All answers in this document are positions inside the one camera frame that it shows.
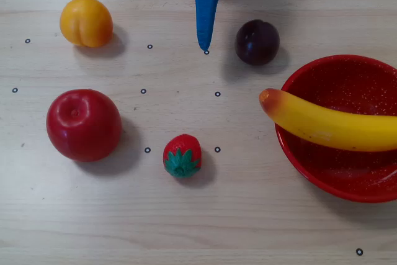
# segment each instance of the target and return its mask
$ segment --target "green strawberry calyx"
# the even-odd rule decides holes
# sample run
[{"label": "green strawberry calyx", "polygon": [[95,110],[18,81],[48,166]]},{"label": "green strawberry calyx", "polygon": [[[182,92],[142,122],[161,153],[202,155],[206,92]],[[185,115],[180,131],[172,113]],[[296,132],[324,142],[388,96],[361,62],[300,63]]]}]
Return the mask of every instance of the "green strawberry calyx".
[{"label": "green strawberry calyx", "polygon": [[193,176],[200,168],[196,168],[199,159],[192,161],[193,151],[187,150],[182,155],[181,149],[177,149],[176,155],[168,151],[168,159],[165,160],[166,170],[169,174],[176,178],[187,178]]}]

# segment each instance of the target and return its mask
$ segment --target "banana tip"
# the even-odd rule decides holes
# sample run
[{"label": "banana tip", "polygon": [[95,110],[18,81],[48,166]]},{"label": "banana tip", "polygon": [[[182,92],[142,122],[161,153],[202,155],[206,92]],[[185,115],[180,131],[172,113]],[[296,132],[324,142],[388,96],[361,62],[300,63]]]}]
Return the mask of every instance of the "banana tip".
[{"label": "banana tip", "polygon": [[269,97],[269,91],[267,89],[263,90],[259,95],[259,101],[263,104],[266,99]]}]

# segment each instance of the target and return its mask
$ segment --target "banana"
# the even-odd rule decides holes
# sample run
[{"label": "banana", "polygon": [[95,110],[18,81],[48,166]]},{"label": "banana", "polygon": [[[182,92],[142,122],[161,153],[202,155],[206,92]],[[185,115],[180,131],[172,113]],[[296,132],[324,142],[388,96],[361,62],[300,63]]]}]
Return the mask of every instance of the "banana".
[{"label": "banana", "polygon": [[276,124],[315,144],[366,152],[397,149],[397,117],[339,112],[277,89],[264,90],[259,100]]}]

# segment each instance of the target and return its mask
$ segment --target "blue plastic tool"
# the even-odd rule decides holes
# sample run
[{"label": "blue plastic tool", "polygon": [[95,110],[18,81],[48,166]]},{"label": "blue plastic tool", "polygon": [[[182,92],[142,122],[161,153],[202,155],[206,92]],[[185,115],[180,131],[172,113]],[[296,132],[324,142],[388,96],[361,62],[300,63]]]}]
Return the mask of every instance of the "blue plastic tool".
[{"label": "blue plastic tool", "polygon": [[197,38],[203,51],[210,48],[218,1],[196,0]]}]

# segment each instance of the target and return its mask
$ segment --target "bowl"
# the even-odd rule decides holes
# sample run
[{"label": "bowl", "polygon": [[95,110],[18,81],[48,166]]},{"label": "bowl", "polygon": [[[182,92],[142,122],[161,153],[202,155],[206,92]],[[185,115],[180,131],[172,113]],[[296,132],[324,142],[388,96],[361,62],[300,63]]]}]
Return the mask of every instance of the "bowl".
[{"label": "bowl", "polygon": [[[282,90],[343,112],[397,115],[397,70],[367,57],[315,60],[296,71]],[[302,140],[278,125],[276,133],[294,167],[324,191],[356,202],[397,199],[397,150],[344,151]]]}]

